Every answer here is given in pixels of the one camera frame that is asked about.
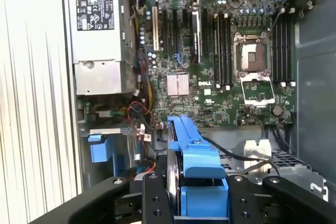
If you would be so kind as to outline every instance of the white pcie slot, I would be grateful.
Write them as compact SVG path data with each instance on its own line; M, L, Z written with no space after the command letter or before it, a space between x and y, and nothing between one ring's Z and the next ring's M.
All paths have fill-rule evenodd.
M152 15L153 15L153 46L154 51L160 51L159 46L159 14L158 8L152 7Z

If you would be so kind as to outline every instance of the sticker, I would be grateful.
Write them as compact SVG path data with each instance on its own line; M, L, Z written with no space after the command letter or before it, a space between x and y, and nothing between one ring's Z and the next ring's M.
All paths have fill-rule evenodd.
M114 30L113 0L76 0L77 31Z

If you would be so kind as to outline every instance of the gray metal panel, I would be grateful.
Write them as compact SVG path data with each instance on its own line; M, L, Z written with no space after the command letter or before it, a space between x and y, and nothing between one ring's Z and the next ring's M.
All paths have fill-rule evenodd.
M81 193L62 9L0 0L1 223L30 222Z
M336 5L320 0L296 25L298 156L336 183Z

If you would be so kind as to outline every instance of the ribbed metal side panel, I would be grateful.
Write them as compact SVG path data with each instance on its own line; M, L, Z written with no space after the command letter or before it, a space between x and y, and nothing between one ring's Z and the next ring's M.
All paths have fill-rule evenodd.
M62 0L0 0L1 223L81 192L62 10Z

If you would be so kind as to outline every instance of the cpu socket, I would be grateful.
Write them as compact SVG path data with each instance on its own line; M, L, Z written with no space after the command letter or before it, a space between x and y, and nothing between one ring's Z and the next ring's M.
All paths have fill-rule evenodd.
M235 34L234 38L234 67L237 79L240 81L246 105L256 107L266 107L275 103L271 74L271 53L270 42L267 32L261 35L241 35ZM244 90L244 82L269 82L272 98L258 100L247 100Z

